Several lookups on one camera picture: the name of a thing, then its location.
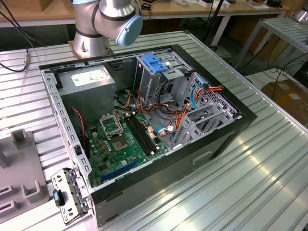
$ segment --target black cable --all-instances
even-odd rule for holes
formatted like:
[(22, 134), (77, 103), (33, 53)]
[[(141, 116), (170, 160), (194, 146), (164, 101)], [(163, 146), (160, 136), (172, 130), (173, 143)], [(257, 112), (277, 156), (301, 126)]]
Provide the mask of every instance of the black cable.
[(23, 72), (23, 71), (25, 71), (25, 70), (28, 68), (29, 64), (30, 64), (30, 55), (29, 55), (29, 50), (28, 50), (28, 48), (26, 48), (26, 55), (25, 55), (25, 58), (24, 58), (24, 63), (25, 63), (24, 68), (23, 68), (23, 69), (20, 69), (20, 70), (11, 69), (11, 68), (9, 68), (9, 67), (3, 65), (2, 63), (0, 63), (0, 66), (4, 67), (5, 69), (7, 69), (7, 70), (9, 70), (9, 71), (13, 71), (13, 72)]
[(272, 94), (272, 97), (271, 97), (272, 100), (274, 100), (274, 96), (275, 96), (275, 92), (276, 92), (276, 87), (277, 87), (277, 82), (278, 82), (279, 76), (281, 75), (282, 71), (285, 70), (286, 67), (287, 67), (290, 63), (294, 62), (294, 61), (297, 60), (297, 59), (300, 59), (301, 57), (303, 57), (304, 55), (307, 55), (307, 54), (308, 54), (308, 52), (305, 53), (305, 54), (302, 54), (302, 55), (300, 55), (300, 56), (298, 56), (298, 57), (296, 57), (296, 58), (294, 58), (294, 59), (292, 59), (292, 60), (290, 60), (283, 68), (281, 68), (281, 71), (280, 71), (280, 73), (278, 74), (277, 79), (276, 79), (276, 81), (275, 81), (274, 90), (273, 90), (273, 94)]
[(222, 4), (223, 4), (223, 1), (224, 1), (224, 0), (220, 0), (219, 3), (218, 3), (218, 5), (217, 5), (217, 8), (216, 8), (216, 10), (215, 10), (215, 12), (214, 12), (214, 15), (213, 15), (213, 18), (212, 18), (212, 20), (211, 20), (211, 26), (210, 26), (210, 23), (207, 23), (207, 24), (206, 24), (205, 33), (203, 34), (203, 37), (202, 37), (202, 42), (203, 42), (203, 43), (205, 43), (205, 40), (206, 40), (206, 38), (207, 38), (207, 36), (208, 36), (210, 30), (211, 30), (211, 27), (213, 26), (213, 23), (215, 22), (215, 20), (216, 20), (216, 18), (217, 18), (217, 15), (218, 15), (218, 13), (219, 13), (219, 11), (220, 11), (220, 8), (221, 8), (221, 6), (222, 6)]
[(239, 71), (241, 71), (244, 67), (248, 66), (259, 54), (260, 52), (266, 47), (266, 45), (270, 42), (270, 40), (273, 38), (270, 37), (269, 40), (266, 41), (266, 43), (264, 44), (264, 46), (261, 48), (261, 50), (259, 50), (244, 66), (242, 66), (240, 69), (238, 69)]
[(9, 67), (3, 65), (2, 63), (0, 63), (0, 66), (3, 66), (5, 69), (9, 70), (9, 71), (13, 71), (13, 72), (23, 72), (25, 69), (26, 69), (26, 65), (24, 66), (23, 69), (21, 70), (13, 70), (13, 69), (10, 69)]
[[(273, 80), (276, 81), (275, 78), (273, 78), (272, 76), (269, 76), (265, 71), (263, 71), (263, 73), (264, 73), (265, 75), (267, 75), (269, 78), (271, 78), (271, 79), (273, 79)], [(285, 76), (285, 77), (288, 78), (290, 81), (292, 81), (292, 82), (298, 84), (298, 82), (295, 82), (294, 80), (290, 79), (288, 76)]]
[(6, 9), (6, 11), (9, 13), (10, 17), (12, 18), (12, 20), (16, 23), (16, 26), (14, 25), (14, 23), (6, 16), (4, 16), (3, 13), (2, 16), (4, 16), (12, 25), (14, 25), (14, 27), (17, 29), (19, 28), (19, 32), (23, 33), (26, 37), (28, 37), (29, 39), (38, 42), (41, 46), (45, 47), (45, 45), (40, 42), (37, 38), (33, 37), (33, 35), (31, 35), (28, 31), (25, 31), (20, 25), (19, 23), (16, 21), (15, 17), (13, 16), (12, 12), (10, 11), (10, 9), (7, 7), (7, 5), (3, 2), (3, 0), (0, 0), (0, 2), (2, 3), (2, 5), (4, 6), (4, 8)]
[(152, 18), (151, 18), (152, 10), (148, 10), (148, 13), (149, 13), (149, 15), (150, 15), (150, 16), (148, 17), (148, 20), (149, 20), (149, 19), (152, 19)]
[(278, 42), (280, 41), (280, 38), (277, 39), (277, 41), (275, 42), (275, 45), (273, 46), (273, 49), (271, 49), (270, 53), (269, 53), (269, 58), (268, 58), (268, 68), (270, 66), (270, 57), (271, 57), (271, 54), (273, 53), (275, 47), (277, 46)]
[(207, 23), (206, 24), (208, 24), (210, 22), (211, 13), (212, 13), (212, 9), (213, 9), (213, 4), (214, 4), (214, 2), (212, 2), (212, 4), (211, 4), (211, 9), (210, 9), (210, 13), (208, 14), (208, 18), (207, 18)]
[(2, 13), (0, 11), (0, 14), (7, 20), (9, 21), (14, 27), (15, 29), (27, 40), (27, 42), (30, 44), (30, 46), (32, 48), (34, 48), (33, 44), (30, 42), (30, 40), (27, 38), (27, 36), (11, 21), (11, 19), (9, 19), (4, 13)]

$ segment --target slotted metal table surface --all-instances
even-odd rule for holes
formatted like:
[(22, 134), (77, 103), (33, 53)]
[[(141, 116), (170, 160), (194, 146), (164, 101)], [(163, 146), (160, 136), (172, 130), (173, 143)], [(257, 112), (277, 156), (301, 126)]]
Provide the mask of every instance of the slotted metal table surface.
[[(101, 230), (301, 230), (308, 223), (308, 136), (286, 112), (191, 34), (140, 36), (115, 53), (181, 45), (245, 103), (258, 118), (218, 158), (107, 223)], [(34, 133), (44, 175), (71, 167), (52, 115), (39, 65), (75, 59), (68, 45), (30, 49), (26, 72), (0, 68), (0, 136), (25, 128)], [(22, 68), (25, 50), (0, 53)], [(0, 224), (0, 230), (96, 230), (91, 214), (63, 224), (52, 199)]]
[(303, 53), (308, 52), (308, 24), (299, 23), (292, 18), (261, 19), (239, 54), (235, 68), (237, 68), (242, 62), (245, 54), (257, 37), (261, 28), (265, 28), (269, 31), (266, 35), (266, 40), (269, 39), (272, 34), (275, 34), (284, 39), (290, 45), (294, 46), (294, 49), (299, 49)]

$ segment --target black cable on table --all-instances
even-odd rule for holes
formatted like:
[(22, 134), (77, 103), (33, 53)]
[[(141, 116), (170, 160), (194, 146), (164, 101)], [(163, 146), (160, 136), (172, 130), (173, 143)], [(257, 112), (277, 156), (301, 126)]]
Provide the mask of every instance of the black cable on table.
[(28, 50), (28, 48), (26, 48), (26, 55), (25, 55), (25, 58), (24, 58), (24, 63), (25, 63), (24, 68), (23, 68), (23, 69), (20, 69), (20, 70), (11, 69), (11, 68), (5, 66), (5, 65), (2, 64), (2, 63), (0, 63), (0, 66), (4, 67), (5, 69), (7, 69), (7, 70), (9, 70), (9, 71), (13, 71), (13, 72), (23, 72), (23, 71), (25, 71), (25, 70), (28, 68), (29, 64), (30, 64), (30, 55), (29, 55), (29, 50)]

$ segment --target connector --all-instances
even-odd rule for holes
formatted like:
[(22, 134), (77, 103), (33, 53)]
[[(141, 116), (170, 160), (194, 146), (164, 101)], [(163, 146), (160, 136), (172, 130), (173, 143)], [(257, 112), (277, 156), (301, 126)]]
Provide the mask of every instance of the connector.
[(30, 64), (30, 54), (28, 52), (24, 57), (24, 63), (25, 63), (25, 66), (29, 66)]
[(203, 89), (204, 89), (204, 91), (206, 91), (206, 90), (208, 89), (208, 82), (205, 82), (205, 83), (203, 84)]

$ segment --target motherboard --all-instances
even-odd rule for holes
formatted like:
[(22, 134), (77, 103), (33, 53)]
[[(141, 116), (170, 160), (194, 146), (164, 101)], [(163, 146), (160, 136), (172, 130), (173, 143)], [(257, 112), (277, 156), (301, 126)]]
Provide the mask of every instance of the motherboard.
[[(123, 133), (110, 136), (110, 132), (118, 128), (123, 129)], [(142, 113), (124, 117), (114, 114), (88, 127), (86, 133), (90, 145), (91, 187), (99, 186), (106, 180), (168, 152), (162, 139), (152, 131)]]

